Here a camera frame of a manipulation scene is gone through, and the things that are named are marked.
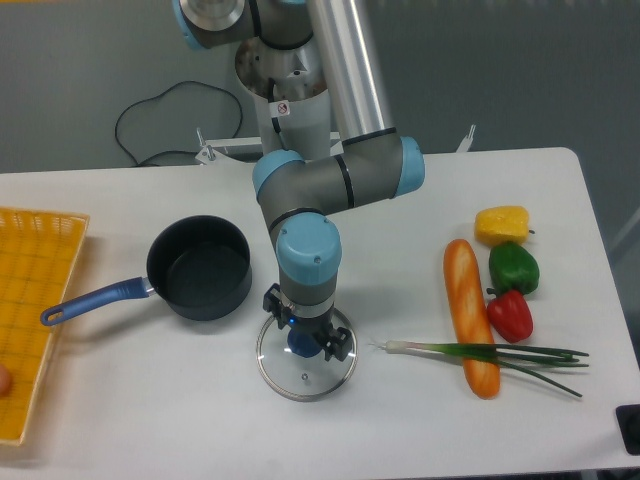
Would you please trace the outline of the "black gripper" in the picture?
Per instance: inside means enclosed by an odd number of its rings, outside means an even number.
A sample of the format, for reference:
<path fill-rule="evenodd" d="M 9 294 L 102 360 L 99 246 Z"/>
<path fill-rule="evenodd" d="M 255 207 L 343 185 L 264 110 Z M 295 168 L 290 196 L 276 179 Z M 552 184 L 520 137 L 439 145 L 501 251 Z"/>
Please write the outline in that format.
<path fill-rule="evenodd" d="M 324 351 L 324 358 L 342 362 L 350 353 L 350 330 L 333 328 L 334 298 L 328 297 L 319 304 L 303 305 L 284 297 L 278 283 L 272 284 L 263 296 L 263 310 L 276 321 L 279 330 L 288 327 L 315 337 Z"/>

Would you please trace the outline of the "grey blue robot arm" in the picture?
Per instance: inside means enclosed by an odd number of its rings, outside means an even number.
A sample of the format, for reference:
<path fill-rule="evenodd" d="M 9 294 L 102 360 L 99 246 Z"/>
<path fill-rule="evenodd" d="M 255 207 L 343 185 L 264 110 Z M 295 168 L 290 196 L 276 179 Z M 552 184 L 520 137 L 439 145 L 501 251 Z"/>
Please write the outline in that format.
<path fill-rule="evenodd" d="M 197 49 L 236 43 L 238 80 L 253 96 L 263 154 L 253 185 L 279 281 L 264 307 L 302 340 L 299 355 L 343 360 L 354 346 L 333 323 L 341 241 L 334 213 L 419 189 L 416 141 L 391 117 L 360 1 L 177 1 Z"/>

